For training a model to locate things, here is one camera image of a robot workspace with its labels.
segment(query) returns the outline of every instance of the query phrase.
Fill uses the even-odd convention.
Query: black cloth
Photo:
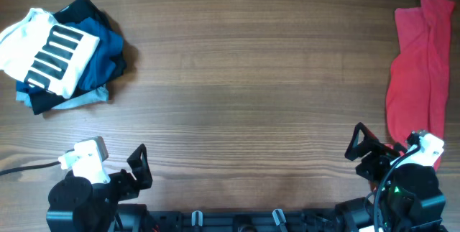
[[[105,28],[112,30],[107,16],[103,12],[99,11],[98,8],[94,6],[90,0],[75,0],[69,6],[53,14],[53,16],[61,24],[80,23],[84,19],[91,17],[92,19],[104,25]],[[116,67],[107,82],[123,75],[123,71],[127,67],[127,63],[124,61],[123,55],[121,53],[117,56],[110,57],[110,60],[115,63]],[[84,91],[77,87],[71,98],[81,96],[87,92],[89,91]],[[29,96],[30,102],[32,104],[32,110],[34,111],[35,115],[49,111],[54,106],[57,106],[66,101],[66,99],[62,96],[58,96],[47,91],[40,91],[38,93],[30,94]]]

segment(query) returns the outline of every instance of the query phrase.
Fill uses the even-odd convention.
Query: pink towel
[[[411,131],[425,129],[443,138],[449,94],[450,0],[420,0],[420,8],[396,9],[401,53],[391,65],[387,125],[401,144]],[[441,159],[435,163],[438,169]]]

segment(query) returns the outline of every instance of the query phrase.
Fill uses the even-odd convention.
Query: white robot part
[[[97,136],[78,142],[73,148],[75,150],[58,158],[61,169],[72,168],[74,176],[84,177],[91,184],[110,182],[110,177],[102,165],[102,162],[109,157],[102,137]]]
[[[442,139],[439,139],[437,136],[434,136],[426,131],[419,132],[419,135],[421,145],[420,150],[407,159],[404,159],[401,163],[399,163],[398,166],[396,166],[396,168],[402,166],[403,164],[411,163],[432,167],[436,160],[438,160],[438,158],[441,156],[441,154],[443,154],[444,141]],[[408,152],[411,152],[416,148],[417,145],[412,145]]]

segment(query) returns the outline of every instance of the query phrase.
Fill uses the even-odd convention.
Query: red fabric
[[[401,53],[391,65],[387,125],[401,144],[412,131],[425,129],[443,138],[449,94],[450,0],[420,0],[420,8],[396,9]],[[435,163],[438,169],[441,159]]]

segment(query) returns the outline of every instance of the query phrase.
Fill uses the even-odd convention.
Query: wooden tabletop
[[[74,0],[0,0],[0,29],[30,7]],[[102,136],[110,172],[147,145],[150,210],[332,207],[369,186],[344,158],[354,125],[381,141],[394,12],[418,0],[91,0],[126,40],[111,100],[34,116],[0,75],[0,170],[53,162]],[[446,151],[438,177],[444,223],[460,227],[460,13],[452,19]],[[0,231],[47,231],[59,167],[0,177]]]

